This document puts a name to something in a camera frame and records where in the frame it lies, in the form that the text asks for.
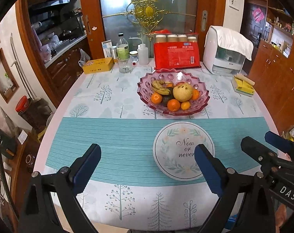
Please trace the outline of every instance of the screw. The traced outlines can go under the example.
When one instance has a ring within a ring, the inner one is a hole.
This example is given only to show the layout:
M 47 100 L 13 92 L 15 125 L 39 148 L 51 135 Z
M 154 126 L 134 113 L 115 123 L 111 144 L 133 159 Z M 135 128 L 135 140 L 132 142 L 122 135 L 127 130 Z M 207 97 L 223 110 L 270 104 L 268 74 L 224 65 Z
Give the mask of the screw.
M 258 177 L 258 178 L 260 178 L 260 179 L 264 177 L 264 175 L 263 175 L 263 173 L 262 173 L 262 172 L 257 172 L 257 174 L 256 174 L 256 175 L 257 175 L 257 177 Z
M 68 172 L 69 167 L 68 166 L 64 166 L 60 169 L 61 173 L 67 173 Z
M 236 171 L 233 168 L 228 168 L 227 173 L 234 174 Z
M 39 172 L 35 171 L 35 172 L 33 172 L 33 173 L 31 174 L 31 176 L 32 176 L 33 178 L 35 178 L 35 177 L 38 176 L 38 174 L 39 174 Z

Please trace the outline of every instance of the round placemat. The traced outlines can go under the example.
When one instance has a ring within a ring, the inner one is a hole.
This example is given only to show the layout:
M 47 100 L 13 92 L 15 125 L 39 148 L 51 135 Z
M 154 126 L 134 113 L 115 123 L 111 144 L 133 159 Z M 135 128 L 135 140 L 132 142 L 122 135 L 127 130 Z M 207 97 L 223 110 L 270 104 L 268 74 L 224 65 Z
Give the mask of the round placemat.
M 203 128 L 190 122 L 171 123 L 154 140 L 154 160 L 164 174 L 175 180 L 195 180 L 202 176 L 194 156 L 198 144 L 204 144 L 215 156 L 214 143 Z

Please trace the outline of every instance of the banana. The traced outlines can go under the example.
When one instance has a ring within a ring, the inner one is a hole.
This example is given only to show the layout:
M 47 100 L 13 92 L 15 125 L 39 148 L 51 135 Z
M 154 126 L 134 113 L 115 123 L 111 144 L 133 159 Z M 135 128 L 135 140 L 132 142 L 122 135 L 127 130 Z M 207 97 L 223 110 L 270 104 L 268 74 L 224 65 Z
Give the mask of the banana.
M 151 86 L 152 86 L 152 89 L 161 94 L 161 95 L 169 95 L 171 93 L 171 91 L 165 87 L 163 87 L 162 85 L 165 84 L 165 81 L 162 81 L 162 80 L 154 80 L 152 83 L 151 83 Z

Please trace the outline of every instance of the green label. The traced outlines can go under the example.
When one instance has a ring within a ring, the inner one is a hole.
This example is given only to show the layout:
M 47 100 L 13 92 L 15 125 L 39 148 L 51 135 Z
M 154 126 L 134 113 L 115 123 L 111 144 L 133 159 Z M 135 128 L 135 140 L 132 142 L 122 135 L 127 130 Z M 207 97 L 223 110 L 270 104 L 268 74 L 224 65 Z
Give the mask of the green label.
M 118 47 L 117 48 L 118 56 L 121 60 L 126 60 L 129 57 L 129 46 Z

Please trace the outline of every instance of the small glass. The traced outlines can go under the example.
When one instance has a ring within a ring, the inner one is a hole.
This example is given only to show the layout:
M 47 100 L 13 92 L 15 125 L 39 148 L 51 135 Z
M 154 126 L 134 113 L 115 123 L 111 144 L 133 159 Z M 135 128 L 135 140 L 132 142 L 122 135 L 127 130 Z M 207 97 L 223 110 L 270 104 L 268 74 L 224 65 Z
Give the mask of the small glass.
M 130 55 L 132 56 L 132 62 L 137 63 L 138 62 L 138 52 L 137 51 L 131 51 Z
M 120 59 L 117 57 L 118 60 L 118 67 L 119 67 L 119 72 L 122 74 L 128 74 L 132 72 L 133 70 L 133 65 L 132 65 L 132 56 L 128 55 L 127 59 Z

